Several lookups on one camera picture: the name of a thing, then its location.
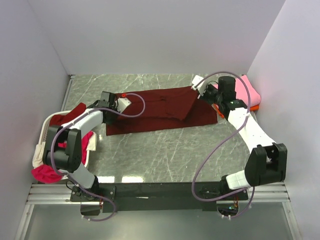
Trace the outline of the dark red t shirt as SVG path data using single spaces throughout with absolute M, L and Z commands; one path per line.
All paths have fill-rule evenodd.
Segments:
M 106 126 L 106 135 L 151 132 L 214 125 L 217 112 L 189 86 L 135 91 L 145 101 L 145 110 L 139 117 L 119 116 Z

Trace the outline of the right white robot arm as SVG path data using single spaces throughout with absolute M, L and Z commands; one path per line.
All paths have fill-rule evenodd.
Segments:
M 230 200 L 245 188 L 279 183 L 286 178 L 287 147 L 283 143 L 276 143 L 255 121 L 250 112 L 251 97 L 247 96 L 247 102 L 237 97 L 237 80 L 245 84 L 240 76 L 230 72 L 218 79 L 217 86 L 210 83 L 209 77 L 195 76 L 191 82 L 199 99 L 218 107 L 250 152 L 243 170 L 221 179 L 221 196 L 215 197 L 215 200 Z

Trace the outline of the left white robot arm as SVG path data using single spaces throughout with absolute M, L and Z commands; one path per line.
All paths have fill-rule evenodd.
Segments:
M 69 176 L 82 186 L 82 195 L 88 201 L 100 195 L 98 178 L 82 163 L 82 139 L 93 128 L 104 123 L 112 124 L 118 113 L 131 104 L 128 98 L 103 91 L 99 100 L 89 105 L 79 116 L 64 124 L 54 124 L 47 129 L 42 162 L 45 166 L 55 164 L 59 176 Z

